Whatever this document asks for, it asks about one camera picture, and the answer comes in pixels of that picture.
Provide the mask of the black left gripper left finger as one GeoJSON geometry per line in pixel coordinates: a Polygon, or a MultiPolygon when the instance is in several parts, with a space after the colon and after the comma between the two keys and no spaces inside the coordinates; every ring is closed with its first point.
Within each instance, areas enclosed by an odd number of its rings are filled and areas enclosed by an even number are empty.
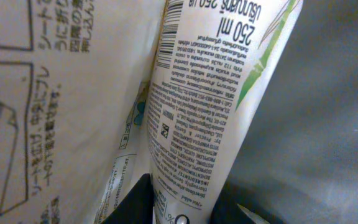
{"type": "Polygon", "coordinates": [[[150,174],[143,174],[103,224],[153,224],[154,191],[150,174]]]}

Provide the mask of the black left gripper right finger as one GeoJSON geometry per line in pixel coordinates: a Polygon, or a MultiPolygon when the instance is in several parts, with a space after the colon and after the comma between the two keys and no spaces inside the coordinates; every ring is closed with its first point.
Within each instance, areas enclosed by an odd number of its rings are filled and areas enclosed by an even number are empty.
{"type": "Polygon", "coordinates": [[[209,219],[210,224],[284,224],[238,185],[225,183],[209,219]]]}

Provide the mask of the teal small packet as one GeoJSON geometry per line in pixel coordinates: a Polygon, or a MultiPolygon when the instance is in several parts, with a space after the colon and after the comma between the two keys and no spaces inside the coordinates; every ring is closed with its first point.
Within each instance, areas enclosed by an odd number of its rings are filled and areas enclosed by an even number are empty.
{"type": "Polygon", "coordinates": [[[139,153],[148,85],[149,82],[140,84],[132,108],[116,137],[117,143],[114,145],[116,153],[112,160],[112,170],[94,218],[95,223],[102,223],[107,219],[131,190],[135,161],[139,153]]]}

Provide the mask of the white cream tube gold cap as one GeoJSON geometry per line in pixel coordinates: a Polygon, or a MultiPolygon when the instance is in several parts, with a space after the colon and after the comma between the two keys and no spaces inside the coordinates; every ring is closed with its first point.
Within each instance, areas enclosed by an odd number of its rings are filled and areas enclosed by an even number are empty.
{"type": "Polygon", "coordinates": [[[157,223],[208,223],[302,0],[172,0],[147,99],[157,223]]]}

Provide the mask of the white snack bag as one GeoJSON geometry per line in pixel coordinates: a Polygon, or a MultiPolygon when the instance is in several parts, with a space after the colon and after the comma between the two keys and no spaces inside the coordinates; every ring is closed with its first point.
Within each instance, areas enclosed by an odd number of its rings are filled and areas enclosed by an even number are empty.
{"type": "Polygon", "coordinates": [[[0,0],[0,223],[92,223],[165,1],[0,0]]]}

